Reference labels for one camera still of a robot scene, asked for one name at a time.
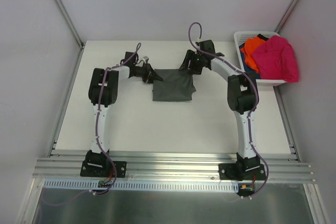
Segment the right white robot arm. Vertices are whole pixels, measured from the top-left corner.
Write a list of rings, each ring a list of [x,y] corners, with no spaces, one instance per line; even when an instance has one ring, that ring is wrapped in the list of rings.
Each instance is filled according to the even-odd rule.
[[[241,71],[225,60],[224,55],[216,53],[211,40],[197,42],[194,48],[187,51],[180,69],[201,74],[203,68],[208,68],[227,81],[227,102],[237,123],[238,151],[236,163],[224,169],[224,175],[242,181],[261,166],[255,147],[254,119],[259,103],[255,76]]]

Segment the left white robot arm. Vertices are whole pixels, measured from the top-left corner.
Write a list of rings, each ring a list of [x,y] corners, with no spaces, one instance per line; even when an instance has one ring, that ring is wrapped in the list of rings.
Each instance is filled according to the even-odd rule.
[[[85,161],[99,176],[106,175],[112,166],[107,158],[110,142],[107,120],[112,105],[117,101],[120,81],[137,77],[143,83],[152,84],[152,98],[157,102],[191,101],[196,91],[193,77],[187,69],[155,70],[148,60],[148,57],[139,59],[137,52],[127,51],[115,67],[93,70],[88,97],[93,105],[95,127]]]

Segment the grey t shirt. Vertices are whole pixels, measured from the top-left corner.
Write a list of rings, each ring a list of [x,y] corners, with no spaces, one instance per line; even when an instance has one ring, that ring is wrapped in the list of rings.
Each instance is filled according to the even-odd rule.
[[[196,91],[193,75],[188,70],[156,69],[155,72],[163,79],[153,82],[153,101],[187,102],[192,101]]]

